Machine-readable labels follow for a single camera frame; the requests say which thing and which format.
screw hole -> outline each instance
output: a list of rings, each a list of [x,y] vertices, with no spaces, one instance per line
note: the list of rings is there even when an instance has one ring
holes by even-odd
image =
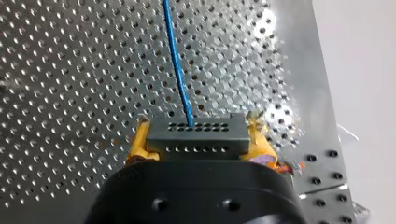
[[[316,160],[317,160],[317,157],[314,156],[314,155],[307,155],[307,156],[306,156],[306,159],[307,159],[308,161],[316,161]]]
[[[352,218],[350,217],[342,217],[341,219],[343,220],[344,223],[352,223]]]
[[[344,194],[340,194],[338,195],[338,200],[344,203],[347,201],[347,196],[345,196]]]
[[[337,151],[335,151],[335,150],[330,150],[328,153],[327,153],[327,155],[328,156],[330,156],[330,157],[338,157],[338,152]]]
[[[166,199],[157,198],[152,202],[152,208],[157,212],[165,211],[168,208]]]
[[[241,208],[241,204],[229,199],[223,202],[223,207],[230,212],[236,212]]]
[[[317,177],[313,177],[313,178],[311,179],[311,182],[312,182],[313,184],[315,184],[315,185],[321,184],[321,180],[320,180],[319,178],[317,178]]]
[[[326,206],[326,203],[321,199],[317,199],[316,205],[319,207],[324,207],[324,206]]]
[[[340,173],[333,173],[332,178],[340,180],[343,178],[343,175],[341,175]]]

blue wire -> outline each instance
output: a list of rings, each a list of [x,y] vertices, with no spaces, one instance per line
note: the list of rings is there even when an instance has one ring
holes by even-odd
[[[186,113],[187,123],[189,127],[192,127],[194,126],[194,116],[192,115],[189,100],[187,99],[187,95],[184,89],[183,73],[181,71],[180,63],[178,61],[176,39],[172,24],[171,7],[168,0],[163,0],[163,11],[165,14],[165,23],[166,23],[166,30],[168,32],[169,48],[171,50],[172,63],[174,65],[175,73],[176,73],[178,93],[180,94],[181,103],[183,104],[184,107],[184,113]]]

white background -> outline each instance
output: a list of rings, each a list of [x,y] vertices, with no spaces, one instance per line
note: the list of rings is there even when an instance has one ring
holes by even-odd
[[[396,0],[313,0],[353,200],[396,223]]]

metal sheet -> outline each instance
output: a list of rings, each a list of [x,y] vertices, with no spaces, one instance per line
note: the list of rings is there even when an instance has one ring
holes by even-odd
[[[274,148],[293,160],[310,155],[293,180],[299,193],[345,183],[311,1],[173,6],[194,113],[264,109]],[[0,8],[0,214],[6,223],[52,223],[40,216],[49,210],[58,223],[80,222],[72,204],[89,206],[123,165],[137,115],[182,116],[161,1],[3,0]]]
[[[356,223],[347,185],[304,195],[301,205],[309,223]]]

black cylindrical housing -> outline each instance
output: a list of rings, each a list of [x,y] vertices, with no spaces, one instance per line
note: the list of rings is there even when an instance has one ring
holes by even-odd
[[[286,179],[248,161],[140,161],[105,183],[86,224],[305,224]]]

